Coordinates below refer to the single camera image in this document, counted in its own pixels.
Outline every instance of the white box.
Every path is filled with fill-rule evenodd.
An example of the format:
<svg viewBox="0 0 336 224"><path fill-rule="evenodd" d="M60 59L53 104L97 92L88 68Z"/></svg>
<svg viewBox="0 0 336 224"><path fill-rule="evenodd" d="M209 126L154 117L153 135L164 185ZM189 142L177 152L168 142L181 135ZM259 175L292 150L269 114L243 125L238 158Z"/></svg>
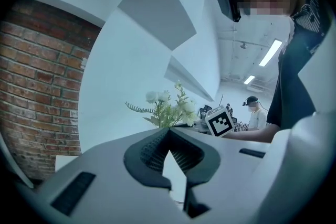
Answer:
<svg viewBox="0 0 336 224"><path fill-rule="evenodd" d="M222 105L209 110L206 114L205 122L213 136L222 137L234 129L232 118Z"/></svg>

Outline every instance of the white ceiling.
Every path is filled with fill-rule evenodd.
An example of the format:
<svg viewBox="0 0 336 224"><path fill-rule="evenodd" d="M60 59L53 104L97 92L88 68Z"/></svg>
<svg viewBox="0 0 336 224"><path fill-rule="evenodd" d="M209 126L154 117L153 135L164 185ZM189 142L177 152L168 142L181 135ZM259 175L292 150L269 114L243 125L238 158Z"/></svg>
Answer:
<svg viewBox="0 0 336 224"><path fill-rule="evenodd" d="M253 75L256 78L249 86L272 95L278 77L279 51L286 44L290 32L289 19L279 16L243 16L238 23L233 23L221 13L217 0L208 1L218 35L222 80L243 83ZM260 67L259 63L274 39L281 40L283 44L268 64ZM240 47L240 41L246 42L246 49Z"/></svg>

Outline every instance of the ceiling light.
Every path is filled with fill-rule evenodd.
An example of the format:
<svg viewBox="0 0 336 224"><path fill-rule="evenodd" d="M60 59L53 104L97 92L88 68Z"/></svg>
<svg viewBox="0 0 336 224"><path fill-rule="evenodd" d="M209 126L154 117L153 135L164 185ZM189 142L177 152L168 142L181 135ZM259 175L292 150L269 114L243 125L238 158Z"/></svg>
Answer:
<svg viewBox="0 0 336 224"><path fill-rule="evenodd" d="M263 58L263 60L260 62L260 66L264 67L269 60L273 57L273 55L277 52L277 50L280 48L282 42L280 40L274 40L272 46L269 48L269 51Z"/></svg>
<svg viewBox="0 0 336 224"><path fill-rule="evenodd" d="M255 76L249 76L248 79L244 82L244 84L249 84L254 78Z"/></svg>

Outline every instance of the black slot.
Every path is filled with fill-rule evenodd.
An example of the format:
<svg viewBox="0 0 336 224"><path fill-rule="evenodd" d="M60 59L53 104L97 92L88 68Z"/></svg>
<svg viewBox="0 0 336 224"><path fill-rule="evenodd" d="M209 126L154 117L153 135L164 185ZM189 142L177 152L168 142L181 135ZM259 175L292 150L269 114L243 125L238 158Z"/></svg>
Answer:
<svg viewBox="0 0 336 224"><path fill-rule="evenodd" d="M91 173L80 173L52 202L51 206L69 216L95 177L96 175Z"/></svg>
<svg viewBox="0 0 336 224"><path fill-rule="evenodd" d="M242 148L239 153L243 153L243 154L246 154L246 155L250 155L250 156L253 156L253 157L257 157L257 158L263 158L264 155L266 154L266 152L261 152L261 151L254 151L254 150L249 150L247 148Z"/></svg>

